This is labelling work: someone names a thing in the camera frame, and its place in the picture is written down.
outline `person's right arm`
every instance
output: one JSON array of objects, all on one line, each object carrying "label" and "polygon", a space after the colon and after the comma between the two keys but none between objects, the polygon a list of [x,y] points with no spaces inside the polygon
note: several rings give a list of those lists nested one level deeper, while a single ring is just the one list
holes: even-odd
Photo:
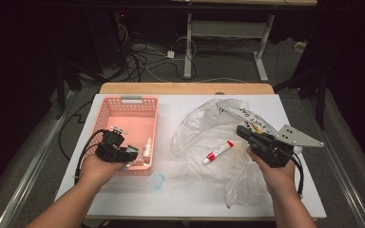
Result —
[{"label": "person's right arm", "polygon": [[271,168],[250,149],[248,155],[259,165],[266,186],[272,197],[277,227],[316,227],[309,212],[298,197],[295,186],[295,164],[289,161],[285,167]]}]

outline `gray floor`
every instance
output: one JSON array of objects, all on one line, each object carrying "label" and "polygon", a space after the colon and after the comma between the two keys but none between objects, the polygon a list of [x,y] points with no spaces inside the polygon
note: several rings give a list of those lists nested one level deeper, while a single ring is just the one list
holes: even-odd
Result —
[{"label": "gray floor", "polygon": [[[239,44],[233,41],[228,44]],[[257,50],[258,42],[250,40],[243,47],[230,47],[220,45],[218,53],[210,57],[201,55],[211,54],[213,47],[205,49],[209,44],[198,44],[198,52],[194,57],[197,77],[192,82],[204,83],[259,83],[259,77],[251,51]],[[268,44],[262,61],[272,86],[289,79],[298,63],[301,54],[293,51],[295,41],[287,40],[279,44]],[[166,53],[169,48],[157,44],[147,44],[146,51]],[[148,61],[161,59],[161,56],[144,54]],[[183,75],[183,61],[167,61],[177,65],[179,75]],[[106,75],[112,70],[106,68]],[[126,78],[124,74],[118,79]],[[182,82],[178,79],[174,65],[166,64],[146,71],[142,74],[142,82]],[[75,112],[79,107],[88,102],[100,88],[99,84],[90,80],[83,80],[83,89],[80,92],[71,93],[67,103],[67,116]],[[319,130],[314,121],[315,101],[301,100],[295,90],[285,89],[279,93],[283,106],[291,125],[299,130],[324,140],[326,148],[316,150],[305,148],[303,154],[313,180],[316,183],[318,193],[324,204],[328,218],[317,221],[319,227],[365,227],[365,156],[360,150],[348,125],[337,111],[334,98],[327,92],[325,126],[326,130]],[[55,94],[52,101],[56,103]],[[30,163],[38,151],[47,142],[49,132],[55,128],[58,121],[54,119],[57,108],[54,105],[47,116],[29,135],[18,153],[15,155],[5,174],[0,180],[0,217],[13,196],[14,191],[24,177]],[[73,117],[64,128],[62,134],[62,146],[68,156],[71,156],[83,128],[83,119],[89,111],[89,105],[78,111],[82,114],[82,120]],[[67,160],[61,154],[58,134],[49,144],[47,160],[42,166],[38,179],[33,184],[27,195],[24,205],[19,205],[18,214],[14,215],[14,227],[25,227],[32,219],[44,211],[55,198],[56,191],[67,168]],[[101,220],[87,220],[86,224],[97,226]],[[138,222],[118,221],[116,227],[181,227],[181,223],[169,222]],[[255,224],[249,222],[203,222],[192,223],[192,227],[271,227],[271,224]]]}]

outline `white bottle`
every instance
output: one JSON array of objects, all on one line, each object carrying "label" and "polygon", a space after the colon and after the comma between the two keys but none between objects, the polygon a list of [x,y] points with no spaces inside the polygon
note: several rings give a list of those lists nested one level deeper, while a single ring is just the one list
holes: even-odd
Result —
[{"label": "white bottle", "polygon": [[147,139],[144,145],[144,163],[150,163],[150,155],[152,154],[152,138]]}]

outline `pink basket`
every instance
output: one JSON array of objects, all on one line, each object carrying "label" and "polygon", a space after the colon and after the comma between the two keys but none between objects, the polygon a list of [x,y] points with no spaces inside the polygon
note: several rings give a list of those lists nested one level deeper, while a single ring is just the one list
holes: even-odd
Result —
[{"label": "pink basket", "polygon": [[[124,170],[117,171],[116,175],[151,175],[157,117],[157,97],[122,95],[103,98],[91,134],[100,129],[111,130],[114,125],[127,132],[127,135],[123,134],[125,141],[121,146],[133,145],[139,149],[136,161]],[[101,142],[102,138],[102,134],[97,135],[89,146]],[[144,146],[149,138],[152,139],[150,160],[149,163],[144,163]],[[86,156],[93,154],[95,150],[96,146],[93,146],[86,152]]]}]

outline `white translucent plastic bag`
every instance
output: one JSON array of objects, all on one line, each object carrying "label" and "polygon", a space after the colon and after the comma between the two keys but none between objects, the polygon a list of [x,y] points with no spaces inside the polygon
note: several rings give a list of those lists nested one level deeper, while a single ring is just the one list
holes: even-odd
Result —
[{"label": "white translucent plastic bag", "polygon": [[[171,142],[171,153],[183,156],[196,177],[224,191],[226,206],[254,205],[266,194],[265,181],[256,163],[246,154],[247,141],[237,135],[238,125],[256,125],[263,132],[277,131],[236,99],[213,99],[193,110],[180,124]],[[226,140],[234,146],[214,161],[203,159]]]}]

